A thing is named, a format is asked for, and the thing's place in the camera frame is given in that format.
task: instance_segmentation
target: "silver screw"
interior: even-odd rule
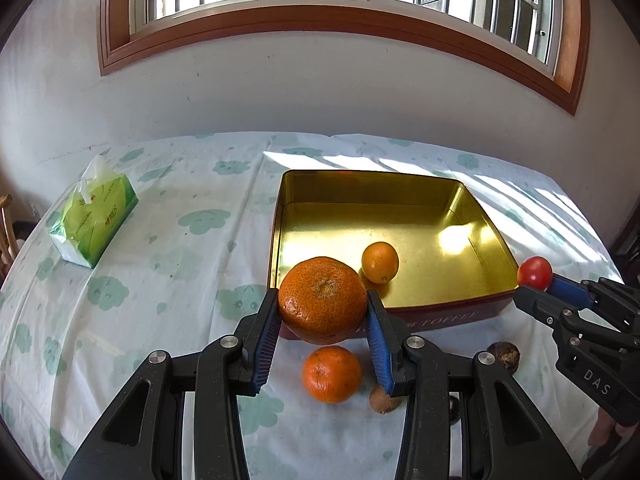
[[[149,354],[149,362],[157,365],[166,359],[166,352],[163,350],[154,350]]]
[[[406,339],[406,344],[411,348],[422,348],[424,346],[424,339],[419,335],[412,335]]]
[[[238,344],[238,338],[234,335],[225,335],[220,340],[220,346],[223,348],[233,348]]]
[[[478,361],[483,365],[492,365],[495,363],[495,356],[489,352],[480,352],[478,354]]]

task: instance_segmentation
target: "white tablecloth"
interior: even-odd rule
[[[196,352],[253,313],[265,292],[280,175],[350,168],[461,180],[516,260],[540,254],[571,279],[620,279],[584,216],[535,171],[438,146],[362,135],[229,133],[112,147],[140,202],[94,270],[60,259],[48,235],[56,204],[23,247],[0,294],[0,412],[46,479],[60,478],[88,431],[152,350]],[[472,356],[497,340],[522,353],[515,377],[579,464],[596,405],[554,367],[548,327],[513,304],[501,316],[431,331],[443,350]],[[280,339],[269,381],[241,398],[246,458],[255,480],[393,478],[404,407],[373,412],[366,340],[342,343],[361,360],[357,394],[313,400],[300,367],[315,347]],[[193,397],[186,403],[184,477],[193,474]],[[452,432],[452,466],[460,441]]]

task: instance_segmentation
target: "red tomato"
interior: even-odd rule
[[[554,272],[542,256],[532,256],[518,267],[518,285],[529,285],[543,292],[551,285]]]

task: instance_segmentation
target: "window frame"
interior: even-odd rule
[[[562,0],[558,60],[551,74],[534,56],[481,27],[397,0],[227,0],[155,20],[136,32],[132,31],[140,14],[131,7],[129,0],[99,1],[101,75],[199,41],[260,32],[346,32],[405,41],[471,60],[534,90],[571,115],[580,99],[590,36],[589,0]]]

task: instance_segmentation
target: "orange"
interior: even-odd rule
[[[362,368],[358,358],[345,348],[325,346],[306,358],[302,382],[311,396],[322,402],[343,402],[360,386]]]
[[[280,284],[278,303],[289,329],[315,345],[344,341],[367,313],[367,293],[358,273],[326,256],[292,267]]]
[[[375,242],[362,253],[362,272],[370,282],[390,282],[398,273],[398,266],[398,253],[386,242]]]

